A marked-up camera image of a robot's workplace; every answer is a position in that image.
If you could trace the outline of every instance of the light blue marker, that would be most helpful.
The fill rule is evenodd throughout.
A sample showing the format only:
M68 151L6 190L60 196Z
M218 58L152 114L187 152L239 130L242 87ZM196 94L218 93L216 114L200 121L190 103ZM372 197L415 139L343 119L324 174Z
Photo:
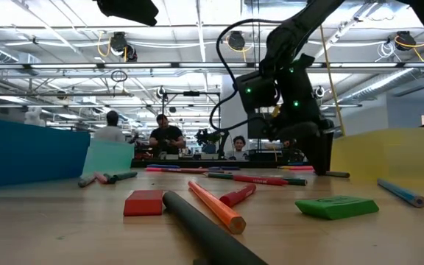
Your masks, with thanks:
M417 208L424 207L423 196L415 194L414 192L406 188L401 188L399 186L396 186L395 184L389 183L382 179L377 179L377 184L385 188L387 191L390 191L393 194L399 196L401 199L407 201L409 204L413 205L414 207L417 207Z

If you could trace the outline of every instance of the child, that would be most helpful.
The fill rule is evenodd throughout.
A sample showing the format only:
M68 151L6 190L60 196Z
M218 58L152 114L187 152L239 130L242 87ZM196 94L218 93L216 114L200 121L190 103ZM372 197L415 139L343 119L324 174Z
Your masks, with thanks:
M243 151L243 147L245 145L245 140L243 136L236 136L233 139L233 147L235 148L235 151L228 151L225 154L225 157L228 160L241 160L241 161L245 161L248 160L248 154Z

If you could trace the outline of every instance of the table surface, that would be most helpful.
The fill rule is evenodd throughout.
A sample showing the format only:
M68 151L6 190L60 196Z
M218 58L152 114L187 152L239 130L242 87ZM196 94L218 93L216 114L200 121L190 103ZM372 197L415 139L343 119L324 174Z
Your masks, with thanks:
M75 179L1 187L0 264L192 264L201 253L173 218L167 213L124 218L124 200L133 190L172 190L220 224L187 182L197 181L216 196L246 184L136 170L135 179L84 189ZM242 173L291 177L277 169ZM375 181L298 177L308 186L257 185L234 207L247 222L235 237L267 263L424 264L424 208L413 208ZM424 186L417 192L424 196ZM332 195L372 198L380 211L328 221L304 216L294 204Z

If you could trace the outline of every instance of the blue marker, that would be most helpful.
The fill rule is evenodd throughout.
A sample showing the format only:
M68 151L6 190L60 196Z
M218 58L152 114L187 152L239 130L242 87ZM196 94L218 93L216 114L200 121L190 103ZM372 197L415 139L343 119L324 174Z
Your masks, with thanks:
M158 169L180 169L180 166L175 166L175 165L155 165L155 164L151 164L151 165L148 165L146 167L153 167L153 168L158 168Z
M418 194L415 194L412 191L409 191L406 188L401 188L395 184L389 183L385 180L377 179L377 184L382 188L385 188L387 191L392 192L401 199L407 201L409 204L413 205L416 208L424 207L424 197Z

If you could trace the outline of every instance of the green eraser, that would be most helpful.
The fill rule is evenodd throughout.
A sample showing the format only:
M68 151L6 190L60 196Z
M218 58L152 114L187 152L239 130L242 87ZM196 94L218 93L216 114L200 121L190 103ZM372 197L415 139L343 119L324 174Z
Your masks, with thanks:
M372 199L349 196L299 200L295 202L295 205L304 214L329 220L379 211L379 207Z

